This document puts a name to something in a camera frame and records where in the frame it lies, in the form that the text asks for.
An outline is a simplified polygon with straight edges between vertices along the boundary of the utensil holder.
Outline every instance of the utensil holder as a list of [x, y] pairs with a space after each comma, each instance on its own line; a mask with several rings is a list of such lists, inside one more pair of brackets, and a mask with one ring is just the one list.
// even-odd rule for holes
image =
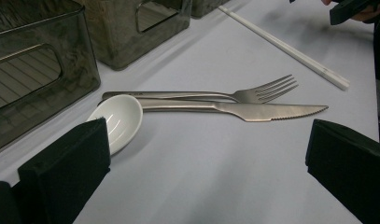
[[191, 16], [200, 19], [230, 0], [192, 0]]
[[190, 26], [191, 0], [76, 0], [84, 5], [96, 59], [113, 70]]
[[84, 7], [0, 0], [0, 148], [100, 86]]

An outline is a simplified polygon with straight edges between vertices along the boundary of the white chopstick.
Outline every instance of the white chopstick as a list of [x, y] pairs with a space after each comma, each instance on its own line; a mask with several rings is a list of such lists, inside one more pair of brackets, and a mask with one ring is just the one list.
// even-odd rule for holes
[[286, 44], [285, 42], [277, 39], [273, 35], [268, 34], [267, 32], [263, 31], [260, 27], [254, 25], [250, 21], [245, 20], [244, 18], [240, 17], [236, 13], [228, 10], [226, 7], [220, 6], [218, 7], [219, 10], [233, 18], [234, 20], [238, 21], [257, 35], [261, 36], [271, 44], [275, 45], [279, 49], [285, 51], [288, 55], [296, 59], [298, 62], [302, 63], [303, 65], [307, 66], [308, 68], [312, 69], [314, 72], [319, 74], [320, 76], [326, 78], [329, 82], [337, 86], [343, 91], [346, 91], [347, 88], [349, 88], [349, 80], [347, 80], [344, 77], [341, 77], [340, 75], [336, 74], [335, 72], [331, 71], [327, 67], [323, 66], [322, 64], [316, 62], [315, 60], [309, 58], [308, 56], [304, 55], [303, 53], [299, 52], [298, 50], [292, 48], [290, 45]]

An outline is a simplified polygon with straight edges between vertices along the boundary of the finger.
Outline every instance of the finger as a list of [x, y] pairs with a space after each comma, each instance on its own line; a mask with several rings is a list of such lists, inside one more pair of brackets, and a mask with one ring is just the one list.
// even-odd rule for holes
[[351, 19], [355, 20], [355, 21], [367, 21], [367, 20], [370, 20], [370, 19], [376, 17], [379, 14], [380, 14], [380, 9], [376, 10], [375, 12], [364, 12], [363, 11], [363, 12], [360, 12], [359, 14], [355, 15]]
[[332, 0], [321, 0], [321, 2], [325, 5], [328, 6], [331, 3]]

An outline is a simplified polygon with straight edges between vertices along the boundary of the white ceramic spoon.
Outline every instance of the white ceramic spoon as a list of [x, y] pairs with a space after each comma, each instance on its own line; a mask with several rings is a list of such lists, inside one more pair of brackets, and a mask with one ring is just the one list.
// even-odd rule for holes
[[111, 97], [91, 113], [87, 121], [105, 118], [110, 155], [125, 147], [137, 133], [143, 119], [143, 108], [131, 95]]

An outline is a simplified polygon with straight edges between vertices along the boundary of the table surface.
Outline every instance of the table surface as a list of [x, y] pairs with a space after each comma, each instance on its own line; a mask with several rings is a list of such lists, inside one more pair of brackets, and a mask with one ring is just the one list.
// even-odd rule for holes
[[244, 122], [190, 112], [150, 112], [76, 223], [359, 223], [307, 173], [314, 119], [378, 140], [373, 26], [329, 25], [320, 1], [232, 0], [224, 5], [350, 80], [341, 91], [218, 9], [116, 72], [102, 85], [0, 153], [0, 180], [84, 122], [105, 91], [234, 92], [294, 75], [277, 104], [328, 105], [312, 117]]

